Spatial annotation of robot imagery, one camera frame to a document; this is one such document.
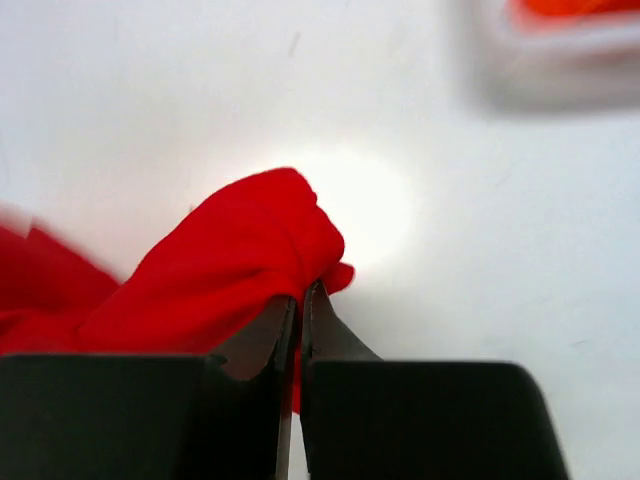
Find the red t shirt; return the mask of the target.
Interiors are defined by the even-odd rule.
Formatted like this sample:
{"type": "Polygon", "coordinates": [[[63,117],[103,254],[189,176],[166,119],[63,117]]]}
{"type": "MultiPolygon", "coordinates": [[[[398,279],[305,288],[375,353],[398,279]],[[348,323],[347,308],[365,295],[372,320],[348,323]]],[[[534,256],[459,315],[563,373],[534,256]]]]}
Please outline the red t shirt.
{"type": "Polygon", "coordinates": [[[204,200],[118,281],[36,223],[1,227],[1,350],[202,354],[276,296],[345,289],[344,239],[295,169],[204,200]]]}

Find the orange t shirt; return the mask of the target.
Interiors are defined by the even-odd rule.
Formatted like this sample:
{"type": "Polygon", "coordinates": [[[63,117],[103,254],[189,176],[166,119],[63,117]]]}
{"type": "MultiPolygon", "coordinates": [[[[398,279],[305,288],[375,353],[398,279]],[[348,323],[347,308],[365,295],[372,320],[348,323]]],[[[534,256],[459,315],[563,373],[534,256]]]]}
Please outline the orange t shirt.
{"type": "Polygon", "coordinates": [[[519,9],[544,23],[577,23],[639,13],[639,0],[523,0],[519,9]]]}

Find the white plastic basket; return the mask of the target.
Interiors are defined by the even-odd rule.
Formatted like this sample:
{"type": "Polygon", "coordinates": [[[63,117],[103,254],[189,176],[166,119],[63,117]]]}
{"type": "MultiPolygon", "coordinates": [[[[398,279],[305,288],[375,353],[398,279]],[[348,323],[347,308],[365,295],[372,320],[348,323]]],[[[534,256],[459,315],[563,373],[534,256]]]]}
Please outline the white plastic basket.
{"type": "Polygon", "coordinates": [[[456,86],[506,117],[639,109],[639,15],[545,19],[520,1],[453,1],[456,86]]]}

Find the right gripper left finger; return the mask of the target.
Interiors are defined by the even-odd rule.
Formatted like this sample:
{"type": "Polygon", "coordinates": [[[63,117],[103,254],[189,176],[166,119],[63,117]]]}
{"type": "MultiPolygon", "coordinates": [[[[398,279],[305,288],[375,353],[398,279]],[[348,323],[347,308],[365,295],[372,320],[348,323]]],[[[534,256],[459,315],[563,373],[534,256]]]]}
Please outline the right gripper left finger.
{"type": "Polygon", "coordinates": [[[1,360],[5,479],[284,479],[296,303],[205,355],[1,360]]]}

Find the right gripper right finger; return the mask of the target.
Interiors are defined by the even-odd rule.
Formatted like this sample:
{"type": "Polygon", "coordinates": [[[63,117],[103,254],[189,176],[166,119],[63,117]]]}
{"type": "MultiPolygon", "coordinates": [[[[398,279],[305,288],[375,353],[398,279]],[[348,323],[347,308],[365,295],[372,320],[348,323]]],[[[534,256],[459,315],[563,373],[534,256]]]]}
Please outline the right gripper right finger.
{"type": "Polygon", "coordinates": [[[392,361],[306,292],[300,418],[311,478],[565,479],[544,396],[500,361],[392,361]]]}

